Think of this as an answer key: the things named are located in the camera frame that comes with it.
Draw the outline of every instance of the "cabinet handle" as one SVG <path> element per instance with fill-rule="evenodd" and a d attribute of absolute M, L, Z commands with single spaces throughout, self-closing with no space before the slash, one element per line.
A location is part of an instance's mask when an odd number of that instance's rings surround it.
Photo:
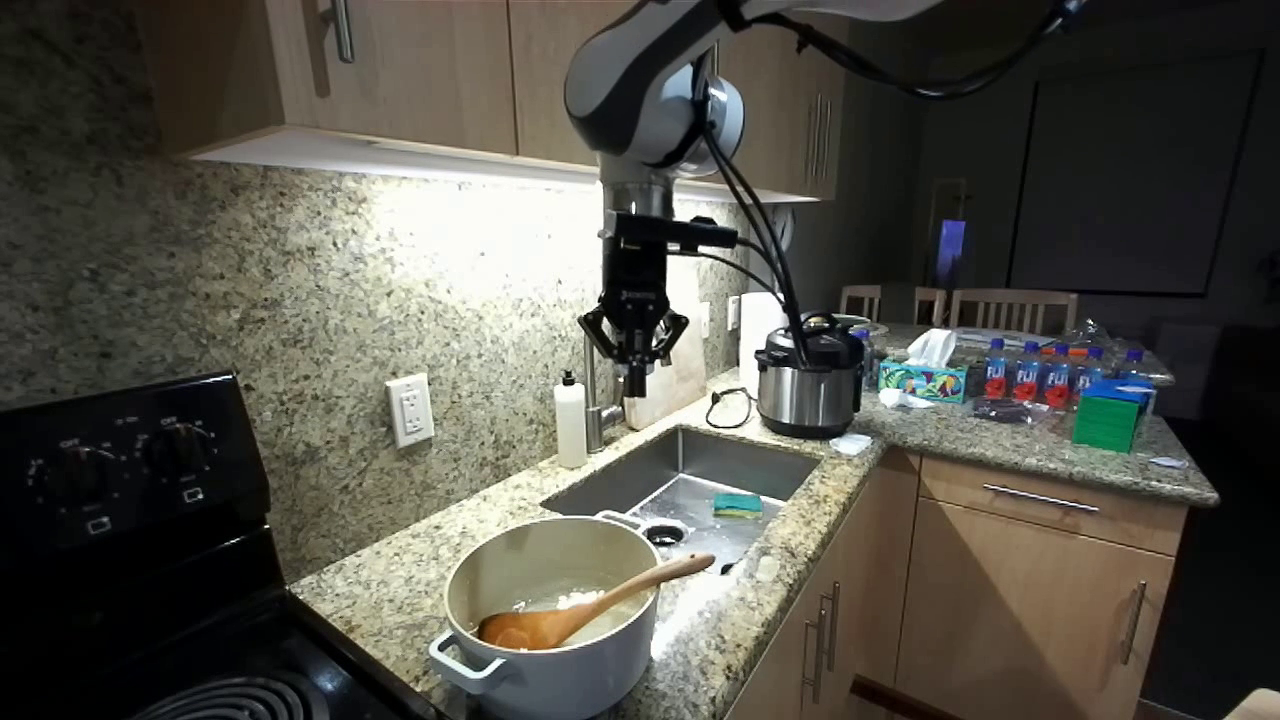
<path fill-rule="evenodd" d="M 1101 518 L 1106 509 L 1097 506 L 1079 506 L 1079 501 L 1063 501 L 1063 495 L 1045 495 L 1045 494 L 1023 494 L 1023 490 L 1014 490 L 1014 486 L 987 486 L 994 495 L 1004 495 L 1004 501 L 1023 501 L 1023 506 L 1048 506 L 1048 509 L 1061 509 L 1061 514 L 1084 514 L 1084 518 Z"/>
<path fill-rule="evenodd" d="M 822 704 L 825 700 L 825 620 L 804 623 L 804 673 L 799 673 L 799 690 L 808 690 L 808 700 Z"/>
<path fill-rule="evenodd" d="M 1125 631 L 1125 646 L 1121 646 L 1121 663 L 1131 660 L 1131 649 L 1138 649 L 1138 627 L 1144 623 L 1144 610 L 1148 610 L 1148 584 L 1138 584 L 1138 605 L 1131 605 L 1131 620 L 1129 620 L 1129 631 Z"/>
<path fill-rule="evenodd" d="M 321 13 L 321 25 L 331 27 L 337 59 L 355 63 L 355 27 L 354 27 L 354 5 L 331 0 L 328 13 Z"/>
<path fill-rule="evenodd" d="M 835 673 L 842 584 L 832 584 L 832 593 L 830 593 L 830 595 L 822 595 L 822 605 L 832 605 L 832 614 L 825 614 L 825 620 L 830 620 L 825 663 L 830 663 L 830 673 Z"/>

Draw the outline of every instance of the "chair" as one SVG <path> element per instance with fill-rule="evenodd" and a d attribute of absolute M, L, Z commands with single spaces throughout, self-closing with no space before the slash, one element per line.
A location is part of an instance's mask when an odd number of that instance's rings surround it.
<path fill-rule="evenodd" d="M 948 289 L 916 289 L 912 291 L 912 324 L 940 330 L 948 320 Z"/>
<path fill-rule="evenodd" d="M 878 320 L 882 318 L 882 286 L 845 286 L 842 313 Z"/>
<path fill-rule="evenodd" d="M 948 324 L 1063 335 L 1075 330 L 1075 302 L 1075 291 L 1042 289 L 957 289 Z"/>

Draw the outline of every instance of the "lower cabinet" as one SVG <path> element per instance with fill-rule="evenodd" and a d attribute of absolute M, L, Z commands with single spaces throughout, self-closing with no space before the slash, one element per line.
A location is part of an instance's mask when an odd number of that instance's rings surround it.
<path fill-rule="evenodd" d="M 890 452 L 861 486 L 796 605 L 767 639 L 731 720 L 850 720 L 865 716 L 851 678 L 890 679 L 906 610 L 916 477 Z"/>
<path fill-rule="evenodd" d="M 1125 720 L 1184 509 L 924 460 L 898 690 L 982 720 Z"/>

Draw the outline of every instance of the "black stove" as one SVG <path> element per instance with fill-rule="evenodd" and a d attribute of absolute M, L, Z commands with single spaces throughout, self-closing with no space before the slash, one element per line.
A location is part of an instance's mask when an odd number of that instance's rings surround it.
<path fill-rule="evenodd" d="M 438 716 L 284 587 L 233 375 L 0 411 L 0 716 Z"/>

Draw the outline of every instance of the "stainless steel sink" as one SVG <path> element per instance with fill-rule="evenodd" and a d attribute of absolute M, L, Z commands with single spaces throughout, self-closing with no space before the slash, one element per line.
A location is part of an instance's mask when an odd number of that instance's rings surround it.
<path fill-rule="evenodd" d="M 673 429 L 545 501 L 552 514 L 620 514 L 652 546 L 714 551 L 729 572 L 804 486 L 818 455 Z"/>

